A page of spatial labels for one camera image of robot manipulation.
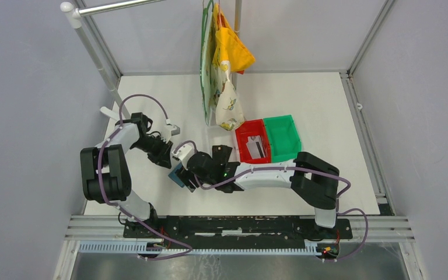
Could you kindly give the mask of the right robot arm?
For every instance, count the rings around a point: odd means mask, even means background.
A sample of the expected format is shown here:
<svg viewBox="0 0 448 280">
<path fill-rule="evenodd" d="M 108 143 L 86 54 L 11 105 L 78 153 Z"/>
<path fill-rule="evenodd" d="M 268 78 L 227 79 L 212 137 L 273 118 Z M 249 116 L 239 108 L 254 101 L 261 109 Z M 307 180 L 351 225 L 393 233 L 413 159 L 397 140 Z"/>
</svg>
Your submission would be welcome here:
<svg viewBox="0 0 448 280">
<path fill-rule="evenodd" d="M 351 186 L 340 177 L 337 167 L 309 152 L 299 152 L 294 159 L 279 163 L 218 163 L 209 154 L 182 143 L 172 156 L 190 173 L 190 184 L 203 190 L 228 194 L 256 188 L 292 190 L 314 208 L 313 229 L 321 238 L 337 231 L 338 199 Z"/>
</svg>

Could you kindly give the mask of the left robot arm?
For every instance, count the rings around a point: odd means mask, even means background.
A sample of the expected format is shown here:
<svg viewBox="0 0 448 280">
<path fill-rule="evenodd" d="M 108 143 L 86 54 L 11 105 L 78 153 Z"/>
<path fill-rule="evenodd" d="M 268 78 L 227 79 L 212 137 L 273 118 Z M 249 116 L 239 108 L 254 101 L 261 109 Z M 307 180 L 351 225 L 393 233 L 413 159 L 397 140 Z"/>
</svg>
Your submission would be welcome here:
<svg viewBox="0 0 448 280">
<path fill-rule="evenodd" d="M 94 147 L 80 151 L 82 189 L 88 201 L 107 204 L 124 213 L 129 220 L 139 221 L 137 229 L 145 237 L 159 233 L 160 222 L 154 206 L 132 190 L 132 180 L 125 154 L 131 149 L 145 152 L 157 166 L 172 168 L 172 141 L 150 133 L 153 121 L 142 113 L 117 122 L 115 135 Z"/>
</svg>

